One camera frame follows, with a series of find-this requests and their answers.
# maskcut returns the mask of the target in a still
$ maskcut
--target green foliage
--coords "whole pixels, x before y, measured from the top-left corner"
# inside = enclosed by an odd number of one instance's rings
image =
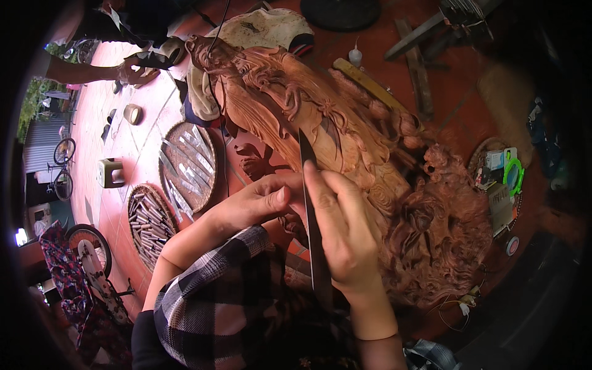
[[[51,55],[64,59],[63,55],[67,50],[67,46],[59,46],[56,43],[49,43],[45,47],[45,50]],[[66,60],[71,63],[77,62],[75,56]],[[60,85],[54,81],[37,78],[33,78],[29,83],[25,97],[22,100],[21,114],[18,118],[17,138],[19,142],[25,142],[25,136],[27,135],[29,124],[37,118],[41,108],[41,101],[45,99],[43,93],[51,90],[66,91],[66,85]]]

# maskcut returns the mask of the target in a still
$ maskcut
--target white plastic bottle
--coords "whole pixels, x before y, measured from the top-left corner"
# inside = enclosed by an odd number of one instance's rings
[[[358,38],[356,38],[356,45],[348,53],[349,62],[356,67],[362,65],[362,52],[358,50]]]

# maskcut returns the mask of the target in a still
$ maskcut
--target tiled floor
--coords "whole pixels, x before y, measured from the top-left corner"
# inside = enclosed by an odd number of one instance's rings
[[[240,14],[248,9],[254,0],[232,1],[228,16]],[[299,11],[298,0],[277,0],[272,3],[276,8],[286,7]],[[328,79],[326,72],[338,57],[347,57],[359,37],[358,47],[363,53],[362,66],[366,72],[385,87],[390,87],[392,94],[410,111],[415,112],[415,103],[407,63],[404,58],[393,62],[382,59],[384,52],[399,40],[393,19],[406,16],[416,27],[427,20],[436,11],[436,1],[431,0],[383,0],[382,15],[376,24],[358,33],[338,34],[329,31],[315,31],[316,45],[314,50],[305,56],[304,62],[315,70],[322,78]],[[201,4],[201,11],[208,14],[218,23],[221,19],[223,2],[209,0]],[[189,14],[176,29],[175,34],[185,38],[191,34],[205,34],[211,26],[204,22],[197,13]],[[103,43],[98,47],[93,59],[93,65],[111,66],[121,63],[122,59],[137,50],[128,44]],[[435,107],[435,117],[425,125],[437,132],[440,142],[449,145],[452,150],[468,161],[478,143],[496,134],[497,129],[491,115],[482,102],[475,84],[489,61],[470,47],[449,49],[440,57],[451,68],[448,71],[429,70],[429,83]],[[182,76],[188,66],[189,58],[171,69],[170,75]],[[124,297],[126,307],[135,318],[141,310],[146,296],[146,290],[151,279],[150,272],[137,257],[131,242],[129,225],[126,216],[127,196],[134,186],[150,183],[160,187],[157,175],[157,150],[160,138],[181,119],[178,94],[171,76],[161,73],[150,84],[132,90],[126,87],[122,93],[114,96],[111,92],[112,82],[93,82],[84,87],[78,102],[78,110],[74,117],[75,126],[72,136],[77,142],[75,166],[72,176],[75,180],[75,191],[72,197],[72,207],[76,222],[88,223],[85,211],[85,198],[88,199],[93,210],[93,221],[101,233],[105,235],[114,254],[112,281],[118,290],[127,288],[127,278],[131,278],[132,287],[137,290],[136,295]],[[114,120],[108,139],[103,144],[100,139],[102,129],[109,111],[123,107],[129,101],[144,108],[144,120],[138,126],[130,126],[121,118]],[[218,155],[223,149],[219,131],[210,130],[217,143]],[[249,182],[237,165],[238,156],[234,145],[251,142],[262,150],[262,144],[250,134],[240,134],[228,143],[228,165],[226,176],[230,193],[243,188]],[[124,164],[123,176],[126,185],[120,189],[101,189],[95,180],[95,164],[98,159],[114,157]],[[279,156],[274,156],[273,164],[281,162]],[[215,204],[226,196],[226,187],[222,176],[219,177],[217,189],[211,204]],[[521,217],[518,219],[515,235],[521,240],[528,241],[535,231],[534,210],[542,202],[544,186],[539,186],[543,177],[536,165],[531,166],[525,176],[523,189],[525,191]],[[184,221],[181,227],[186,227],[189,221]],[[521,243],[521,253],[526,242]],[[297,253],[300,248],[296,244],[290,246],[289,251]],[[301,257],[308,258],[308,252]],[[511,268],[516,260],[513,257],[506,263],[507,257],[499,246],[491,249],[490,269],[503,266],[504,271]],[[484,284],[486,293],[503,277],[504,273],[488,277]],[[454,322],[461,317],[450,317]],[[446,330],[437,315],[427,319],[422,318],[414,325],[401,323],[401,328],[407,335],[425,339],[437,336]]]

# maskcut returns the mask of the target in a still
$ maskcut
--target corrugated metal wall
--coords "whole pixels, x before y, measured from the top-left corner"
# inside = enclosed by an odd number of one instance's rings
[[[54,164],[53,151],[61,140],[58,133],[61,126],[65,126],[66,132],[69,132],[69,124],[63,119],[31,122],[22,152],[25,173],[47,171],[47,162]]]

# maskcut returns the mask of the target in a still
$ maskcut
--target green stool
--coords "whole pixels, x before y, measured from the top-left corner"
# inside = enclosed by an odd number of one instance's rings
[[[114,158],[101,159],[96,164],[96,180],[105,189],[121,188],[125,181],[113,182],[113,171],[123,169],[123,163]]]

